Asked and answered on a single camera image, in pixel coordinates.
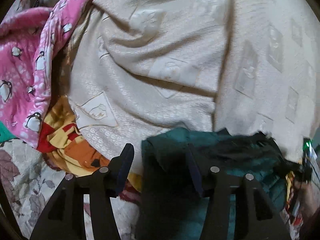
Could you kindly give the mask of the teal quilted puffer jacket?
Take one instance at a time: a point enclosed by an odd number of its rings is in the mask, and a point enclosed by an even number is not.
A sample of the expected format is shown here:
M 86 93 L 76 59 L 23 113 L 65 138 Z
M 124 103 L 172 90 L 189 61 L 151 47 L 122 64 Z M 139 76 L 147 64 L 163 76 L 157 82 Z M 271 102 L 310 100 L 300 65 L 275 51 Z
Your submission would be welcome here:
M 200 239 L 209 199 L 195 190 L 186 159 L 188 144 L 202 160 L 218 162 L 230 175 L 252 174 L 280 214 L 286 201 L 285 177 L 297 164 L 283 158 L 271 137 L 176 128 L 142 142 L 137 239 Z

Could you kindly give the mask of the white floral leaf blanket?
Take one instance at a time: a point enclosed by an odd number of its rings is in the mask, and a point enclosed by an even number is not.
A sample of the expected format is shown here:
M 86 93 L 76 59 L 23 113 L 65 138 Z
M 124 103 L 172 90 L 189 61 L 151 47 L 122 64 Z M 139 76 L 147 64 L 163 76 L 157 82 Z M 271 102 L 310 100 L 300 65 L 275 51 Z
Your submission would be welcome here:
M 49 198 L 65 176 L 50 167 L 42 153 L 20 139 L 1 143 L 1 182 L 21 233 L 30 238 Z M 134 239 L 139 193 L 127 183 L 112 210 L 121 239 Z

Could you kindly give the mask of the orange yellow red blanket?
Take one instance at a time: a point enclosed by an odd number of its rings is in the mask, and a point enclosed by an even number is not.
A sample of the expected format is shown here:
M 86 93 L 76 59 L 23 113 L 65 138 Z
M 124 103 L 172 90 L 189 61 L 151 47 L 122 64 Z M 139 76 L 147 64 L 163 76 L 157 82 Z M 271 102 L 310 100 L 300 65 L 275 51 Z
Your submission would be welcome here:
M 90 175 L 110 163 L 80 133 L 67 96 L 59 97 L 45 116 L 37 150 L 53 168 L 78 177 Z

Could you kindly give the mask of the green garment piece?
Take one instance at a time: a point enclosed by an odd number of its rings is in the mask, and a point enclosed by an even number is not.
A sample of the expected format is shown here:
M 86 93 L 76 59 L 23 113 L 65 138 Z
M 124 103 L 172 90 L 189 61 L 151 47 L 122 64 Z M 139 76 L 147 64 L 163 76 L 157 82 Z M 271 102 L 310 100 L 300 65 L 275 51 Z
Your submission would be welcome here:
M 8 130 L 8 126 L 0 122 L 0 143 L 16 139 L 16 137 Z

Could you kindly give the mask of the cream embossed bedspread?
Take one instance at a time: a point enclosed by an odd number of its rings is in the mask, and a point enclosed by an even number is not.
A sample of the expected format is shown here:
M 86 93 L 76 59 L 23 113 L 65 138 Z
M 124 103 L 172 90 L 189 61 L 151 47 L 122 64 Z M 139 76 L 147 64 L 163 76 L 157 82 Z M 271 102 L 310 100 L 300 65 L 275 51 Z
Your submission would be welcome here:
M 319 124 L 319 21 L 306 0 L 93 0 L 67 91 L 98 152 L 176 127 L 262 131 L 291 161 Z

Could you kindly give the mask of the pink penguin fleece blanket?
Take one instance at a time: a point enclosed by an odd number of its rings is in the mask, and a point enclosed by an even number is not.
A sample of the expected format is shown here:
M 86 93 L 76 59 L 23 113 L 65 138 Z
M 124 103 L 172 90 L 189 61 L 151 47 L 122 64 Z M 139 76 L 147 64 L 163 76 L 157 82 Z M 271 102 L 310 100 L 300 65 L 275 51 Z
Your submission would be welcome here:
M 52 60 L 92 0 L 60 0 L 1 23 L 1 122 L 33 148 L 51 100 Z

